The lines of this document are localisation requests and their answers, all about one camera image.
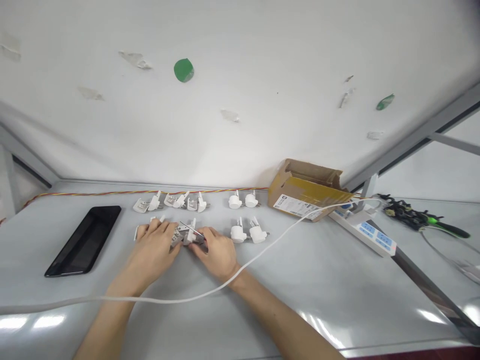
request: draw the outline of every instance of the power cord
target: power cord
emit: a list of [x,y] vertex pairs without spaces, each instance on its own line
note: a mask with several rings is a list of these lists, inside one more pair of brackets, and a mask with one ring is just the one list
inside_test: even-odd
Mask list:
[[463,245],[465,245],[467,248],[473,250],[474,252],[476,252],[477,254],[480,255],[480,251],[478,251],[475,247],[473,247],[472,245],[470,245],[468,242],[466,242],[463,238],[461,238],[460,236],[456,236],[455,234],[453,234],[452,232],[450,231],[447,231],[445,230],[444,228],[441,228],[441,227],[436,227],[436,226],[424,226],[425,228],[427,229],[437,229],[437,230],[441,230],[443,231],[444,233],[447,233],[451,236],[453,236],[454,238],[456,238],[459,242],[461,242]]
[[438,250],[435,246],[432,245],[432,243],[427,239],[427,237],[425,236],[425,234],[423,232],[420,232],[420,235],[421,237],[423,238],[423,240],[425,240],[425,242],[428,244],[428,246],[430,246],[432,248],[433,251],[435,251],[438,256],[440,256],[443,260],[445,260],[447,263],[449,263],[451,266],[453,266],[457,271],[459,271],[462,275],[464,275],[467,279],[469,279],[470,281],[472,281],[473,283],[477,284],[480,286],[480,283],[478,283],[477,281],[475,281],[474,279],[472,279],[471,277],[467,276],[465,274],[465,271],[463,270],[463,268],[461,266],[459,266],[455,261],[453,261],[452,259],[450,259],[449,257],[445,256],[444,254],[442,254],[440,252],[440,250]]
[[201,295],[197,295],[194,297],[189,297],[185,299],[179,299],[179,300],[162,300],[162,299],[155,299],[155,298],[150,298],[150,297],[117,297],[117,296],[82,296],[82,297],[76,297],[72,299],[67,299],[67,300],[62,300],[62,301],[57,301],[57,302],[51,302],[51,303],[46,303],[46,304],[38,304],[38,305],[12,305],[12,306],[1,306],[0,307],[0,316],[2,315],[13,315],[13,314],[31,314],[31,313],[39,313],[39,312],[44,312],[44,311],[49,311],[57,308],[62,308],[65,306],[69,305],[74,305],[74,304],[80,304],[80,303],[88,303],[88,302],[94,302],[94,301],[117,301],[117,302],[142,302],[142,303],[152,303],[152,304],[182,304],[182,303],[189,303],[194,300],[198,300],[201,298],[204,298],[208,295],[211,295],[213,293],[216,293],[217,291],[220,291],[224,287],[226,287],[228,284],[230,284],[247,266],[249,266],[251,263],[253,263],[255,260],[260,258],[268,249],[270,249],[272,246],[274,246],[281,238],[284,237],[284,235],[290,231],[291,228],[293,228],[295,225],[300,223],[303,219],[305,219],[307,216],[310,214],[323,211],[325,209],[329,208],[334,208],[342,205],[347,205],[347,204],[352,204],[352,203],[360,203],[362,201],[378,201],[381,203],[384,203],[382,199],[379,198],[366,198],[366,199],[360,199],[360,200],[354,200],[350,202],[345,202],[341,204],[333,204],[329,206],[325,206],[316,210],[313,210],[294,222],[292,225],[290,225],[275,241],[273,241],[270,245],[268,245],[266,248],[264,248],[258,255],[256,255],[254,258],[252,258],[250,261],[248,261],[245,265],[243,265],[227,282],[223,283],[219,287],[207,291]]

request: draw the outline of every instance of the white wall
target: white wall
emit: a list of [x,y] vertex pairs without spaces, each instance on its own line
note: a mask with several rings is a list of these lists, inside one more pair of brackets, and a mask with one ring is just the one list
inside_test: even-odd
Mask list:
[[64,178],[267,186],[291,157],[347,180],[480,78],[475,3],[3,0],[21,62],[0,55],[0,117]]
[[[445,135],[480,145],[480,112]],[[480,156],[431,142],[382,175],[375,191],[395,198],[480,203]]]

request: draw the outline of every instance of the smartphone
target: smartphone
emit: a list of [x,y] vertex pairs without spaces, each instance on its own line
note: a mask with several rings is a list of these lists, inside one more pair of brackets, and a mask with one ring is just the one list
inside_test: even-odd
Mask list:
[[121,210],[120,206],[92,207],[51,263],[45,277],[88,273],[94,266]]

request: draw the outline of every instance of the hand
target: hand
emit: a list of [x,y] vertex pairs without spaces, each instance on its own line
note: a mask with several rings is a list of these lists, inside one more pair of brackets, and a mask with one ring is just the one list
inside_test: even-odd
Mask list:
[[198,245],[193,243],[188,248],[213,276],[225,283],[240,269],[234,242],[213,227],[202,227],[198,232],[205,236],[208,253],[204,253]]
[[112,283],[116,291],[120,287],[123,292],[140,296],[173,264],[182,247],[180,242],[170,251],[172,236],[177,226],[177,222],[160,223],[154,218],[150,225],[138,227],[133,251]]

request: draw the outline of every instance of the forearm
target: forearm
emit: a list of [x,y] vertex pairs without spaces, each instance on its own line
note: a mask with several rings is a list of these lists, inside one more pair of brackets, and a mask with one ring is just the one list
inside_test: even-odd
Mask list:
[[343,359],[313,327],[248,271],[243,270],[230,287],[246,301],[285,360]]
[[[107,296],[115,297],[141,294],[141,291],[125,288],[121,279],[114,280],[106,292]],[[105,301],[73,359],[118,359],[134,305],[131,301]]]

